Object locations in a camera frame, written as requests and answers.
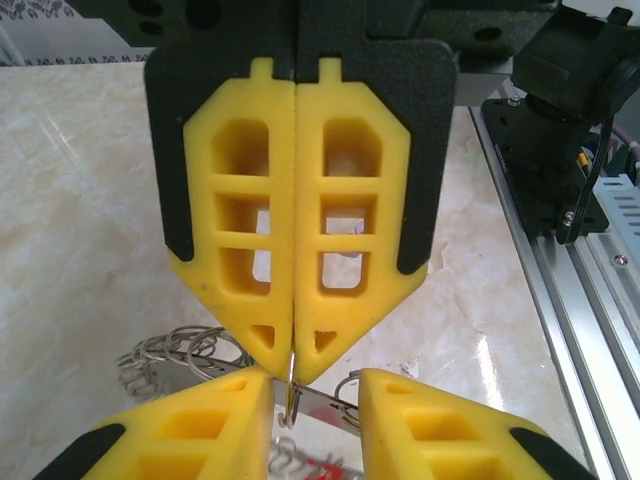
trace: wire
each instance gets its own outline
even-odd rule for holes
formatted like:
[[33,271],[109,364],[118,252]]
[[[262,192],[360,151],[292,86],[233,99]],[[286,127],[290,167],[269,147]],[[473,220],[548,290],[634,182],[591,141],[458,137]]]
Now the wire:
[[600,139],[598,140],[598,149],[596,150],[596,156],[591,164],[591,172],[587,176],[587,180],[580,191],[578,201],[576,203],[573,214],[570,215],[569,211],[565,215],[564,219],[561,219],[560,225],[556,231],[556,239],[560,245],[572,244],[578,238],[584,216],[587,212],[587,206],[593,187],[600,176],[600,170],[604,166],[607,159],[607,151],[609,146],[609,140],[611,139],[611,133],[613,131],[613,117],[607,118],[602,122],[602,128],[600,129]]

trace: rectangular cutout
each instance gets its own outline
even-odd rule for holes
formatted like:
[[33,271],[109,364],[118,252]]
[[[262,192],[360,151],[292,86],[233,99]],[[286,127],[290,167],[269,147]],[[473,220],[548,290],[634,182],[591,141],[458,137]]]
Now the rectangular cutout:
[[214,135],[211,148],[214,173],[269,175],[269,129],[261,120],[228,121]]
[[366,120],[329,120],[323,133],[325,176],[380,176],[382,141]]
[[267,235],[271,231],[269,199],[215,194],[214,221],[217,230]]
[[219,248],[218,251],[220,285],[224,289],[232,293],[269,294],[271,252],[239,248]]
[[253,268],[251,274],[255,281],[271,283],[271,252],[268,250],[256,250],[253,255]]
[[158,438],[215,440],[228,417],[229,413],[221,410],[183,410],[169,417]]
[[226,382],[216,382],[216,392],[241,392],[247,388],[247,381],[244,378],[234,378],[233,380],[227,380]]
[[419,442],[480,440],[473,425],[459,413],[414,410],[405,415],[413,438]]
[[404,385],[398,385],[397,383],[388,383],[387,392],[394,394],[414,393],[413,390],[405,387]]
[[328,235],[375,232],[375,197],[324,196],[321,232]]
[[320,290],[334,295],[359,295],[366,288],[369,253],[318,254]]

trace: metal hook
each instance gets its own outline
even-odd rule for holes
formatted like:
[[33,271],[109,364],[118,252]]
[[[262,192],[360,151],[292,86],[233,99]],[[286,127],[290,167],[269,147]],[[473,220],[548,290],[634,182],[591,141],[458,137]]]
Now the metal hook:
[[187,362],[187,366],[189,367],[189,369],[195,373],[196,375],[198,375],[200,378],[202,378],[203,380],[211,380],[212,377],[211,375],[209,375],[207,372],[205,372],[201,367],[199,367],[198,365],[195,364],[194,358],[193,358],[193,353],[194,350],[196,349],[196,346],[203,341],[204,339],[211,337],[211,335],[214,333],[214,329],[209,329],[209,330],[205,330],[204,332],[196,335],[190,342],[189,345],[187,346],[187,356],[186,356],[186,362]]
[[296,365],[296,353],[291,352],[289,358],[289,377],[287,378],[287,392],[285,399],[284,413],[278,414],[278,425],[281,428],[293,428],[298,416],[298,404],[300,403],[300,388],[293,382],[293,372]]
[[[336,390],[333,394],[333,396],[335,398],[337,398],[338,400],[340,400],[340,390],[342,390],[342,387],[344,387],[347,383],[352,382],[352,381],[359,381],[360,380],[360,370],[352,370],[349,372],[349,375],[346,378],[343,378],[340,383],[338,383],[338,385],[336,385]],[[354,416],[349,409],[341,409],[342,412],[344,413],[342,420],[344,420],[345,422],[347,422],[349,425],[351,425],[353,428],[355,428],[356,430],[360,430],[360,419],[356,416]]]

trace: white marble countertop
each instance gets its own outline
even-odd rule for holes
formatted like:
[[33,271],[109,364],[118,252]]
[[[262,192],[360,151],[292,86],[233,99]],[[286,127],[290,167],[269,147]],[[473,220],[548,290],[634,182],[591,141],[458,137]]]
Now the white marble countertop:
[[[132,405],[115,357],[215,321],[167,266],[141,65],[1,69],[0,126],[0,478],[28,479]],[[400,373],[415,361],[420,381],[526,417],[583,460],[462,109],[431,266],[424,285],[313,386],[333,392],[349,370]],[[345,398],[355,401],[355,388]],[[290,435],[313,429],[305,448],[360,462],[355,437],[314,422],[299,420]]]

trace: metal clip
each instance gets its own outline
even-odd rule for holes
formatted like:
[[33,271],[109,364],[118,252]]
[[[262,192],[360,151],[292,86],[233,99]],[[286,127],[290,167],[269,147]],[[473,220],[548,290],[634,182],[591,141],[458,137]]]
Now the metal clip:
[[[349,372],[349,376],[347,376],[346,378],[343,378],[340,383],[338,383],[338,385],[336,385],[336,390],[333,394],[333,396],[340,400],[340,390],[342,390],[342,387],[344,387],[347,383],[352,382],[352,381],[359,381],[360,380],[360,370],[352,370]],[[342,417],[342,420],[344,420],[345,422],[347,422],[349,425],[351,425],[353,428],[360,430],[360,419],[358,417],[356,417],[355,415],[353,415],[350,411],[349,408],[341,408],[342,413],[344,413],[344,416]]]
[[300,387],[293,382],[293,372],[296,365],[296,353],[291,352],[289,358],[289,376],[287,378],[287,392],[284,406],[284,413],[278,414],[278,425],[281,428],[287,427],[293,428],[298,416],[298,405],[300,403],[300,394],[302,393]]

